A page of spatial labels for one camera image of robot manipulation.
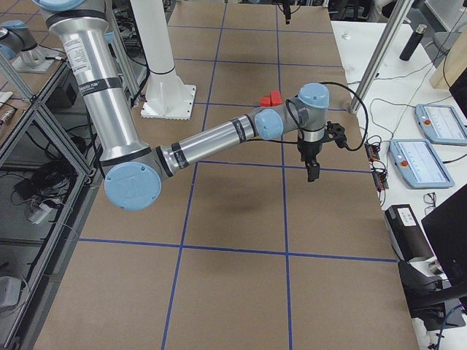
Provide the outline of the white pedestal column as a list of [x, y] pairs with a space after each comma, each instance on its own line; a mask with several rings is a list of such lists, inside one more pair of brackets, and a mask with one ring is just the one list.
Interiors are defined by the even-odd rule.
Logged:
[[177, 75], [162, 1], [135, 0], [131, 7], [150, 71], [142, 116], [190, 119], [196, 86]]

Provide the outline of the black box with label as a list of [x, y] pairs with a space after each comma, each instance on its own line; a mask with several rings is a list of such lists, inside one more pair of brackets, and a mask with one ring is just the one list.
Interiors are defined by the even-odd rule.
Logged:
[[434, 257], [409, 204], [392, 205], [386, 209], [385, 223], [393, 248], [401, 260], [412, 263]]

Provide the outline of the red block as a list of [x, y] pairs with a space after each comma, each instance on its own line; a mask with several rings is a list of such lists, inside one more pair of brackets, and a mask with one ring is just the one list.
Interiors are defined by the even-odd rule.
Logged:
[[282, 96], [279, 90], [272, 90], [269, 93], [270, 106], [279, 106], [282, 104]]
[[271, 98], [269, 96], [262, 96], [260, 98], [259, 106], [260, 107], [270, 107], [270, 106], [272, 106]]

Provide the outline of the teach pendant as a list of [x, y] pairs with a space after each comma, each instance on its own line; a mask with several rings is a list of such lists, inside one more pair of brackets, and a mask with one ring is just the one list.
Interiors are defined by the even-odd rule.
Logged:
[[415, 107], [415, 115], [430, 142], [466, 145], [466, 126], [453, 106], [418, 104]]
[[412, 189], [446, 189], [455, 185], [431, 143], [425, 139], [393, 139], [392, 162]]

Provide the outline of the black monitor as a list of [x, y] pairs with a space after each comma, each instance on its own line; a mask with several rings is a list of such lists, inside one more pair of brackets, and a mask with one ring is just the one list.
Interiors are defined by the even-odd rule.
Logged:
[[422, 219], [437, 260], [451, 284], [466, 282], [466, 185]]

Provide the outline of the near teach pendant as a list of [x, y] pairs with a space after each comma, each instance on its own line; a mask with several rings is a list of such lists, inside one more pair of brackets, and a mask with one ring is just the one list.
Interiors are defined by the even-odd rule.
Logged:
[[392, 162], [412, 189], [446, 189], [455, 185], [431, 143], [425, 139], [393, 139]]

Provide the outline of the small electronics board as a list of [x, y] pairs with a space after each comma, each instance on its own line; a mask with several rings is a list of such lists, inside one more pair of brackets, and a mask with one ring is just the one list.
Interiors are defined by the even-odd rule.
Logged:
[[378, 135], [370, 136], [364, 144], [371, 175], [378, 193], [386, 191], [389, 188], [387, 184], [387, 166], [381, 161], [379, 156], [381, 145], [382, 137]]

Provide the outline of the black water bottle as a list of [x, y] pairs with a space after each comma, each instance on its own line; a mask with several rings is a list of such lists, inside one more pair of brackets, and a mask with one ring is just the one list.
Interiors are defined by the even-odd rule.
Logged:
[[421, 42], [427, 26], [425, 24], [419, 24], [416, 29], [413, 31], [412, 35], [409, 37], [407, 43], [405, 44], [401, 54], [399, 55], [399, 59], [402, 61], [408, 61], [414, 51], [416, 50], [417, 46]]

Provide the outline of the brown paper table cover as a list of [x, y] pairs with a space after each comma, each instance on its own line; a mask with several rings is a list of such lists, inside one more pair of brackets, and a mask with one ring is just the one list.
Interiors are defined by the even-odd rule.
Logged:
[[[359, 143], [324, 9], [303, 7], [286, 25], [273, 6], [181, 2], [169, 33], [178, 75], [198, 91], [187, 121], [134, 112], [147, 143], [321, 81], [332, 82], [329, 119]], [[35, 348], [417, 348], [366, 153], [326, 144], [311, 183], [295, 140], [190, 166], [144, 211], [100, 192]]]

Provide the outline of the aluminium frame post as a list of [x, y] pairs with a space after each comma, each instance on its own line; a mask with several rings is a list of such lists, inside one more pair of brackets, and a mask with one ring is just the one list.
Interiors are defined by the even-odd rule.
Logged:
[[360, 80], [360, 84], [355, 92], [356, 96], [352, 99], [350, 104], [350, 112], [352, 114], [357, 114], [359, 108], [363, 105], [363, 99], [366, 97], [372, 82], [375, 80], [376, 74], [382, 65], [387, 51], [413, 3], [413, 0], [396, 2], [393, 12], [385, 25], [384, 31], [379, 38], [376, 48]]

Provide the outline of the far teach pendant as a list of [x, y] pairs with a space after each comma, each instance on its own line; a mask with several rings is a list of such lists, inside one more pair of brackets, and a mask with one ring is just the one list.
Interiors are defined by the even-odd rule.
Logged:
[[466, 126], [453, 106], [418, 104], [415, 107], [415, 115], [430, 142], [466, 145]]

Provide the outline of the eyeglasses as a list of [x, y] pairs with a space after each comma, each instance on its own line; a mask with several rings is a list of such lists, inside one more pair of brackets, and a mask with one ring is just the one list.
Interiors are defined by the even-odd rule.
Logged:
[[427, 192], [423, 196], [423, 201], [426, 205], [424, 209], [425, 215], [430, 214], [437, 207], [437, 196], [435, 192]]

